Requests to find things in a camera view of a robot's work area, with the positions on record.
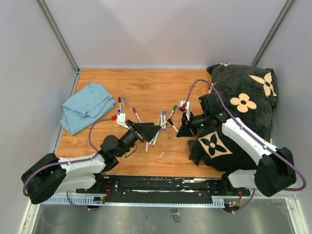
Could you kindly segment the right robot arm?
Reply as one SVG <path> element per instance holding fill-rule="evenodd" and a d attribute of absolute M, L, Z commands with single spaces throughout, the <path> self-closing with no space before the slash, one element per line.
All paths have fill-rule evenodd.
<path fill-rule="evenodd" d="M 179 101 L 183 115 L 176 136 L 197 137 L 188 141 L 189 160 L 224 171 L 223 193 L 232 195 L 238 188 L 251 188 L 271 197 L 296 183 L 288 148 L 277 148 L 249 129 L 225 108 L 217 94 L 201 96 L 199 102 L 203 113 L 195 116 L 189 102 Z"/>

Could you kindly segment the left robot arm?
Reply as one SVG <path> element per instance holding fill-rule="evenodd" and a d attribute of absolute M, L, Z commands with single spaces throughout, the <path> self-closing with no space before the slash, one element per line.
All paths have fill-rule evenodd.
<path fill-rule="evenodd" d="M 126 121 L 128 131 L 118 138 L 108 135 L 94 154 L 74 158 L 60 158 L 54 153 L 43 156 L 22 176 L 22 193 L 32 204 L 40 204 L 57 193 L 76 189 L 99 193 L 104 180 L 97 175 L 112 170 L 118 158 L 125 156 L 137 141 L 149 142 L 161 126 L 152 122 L 135 123 Z"/>

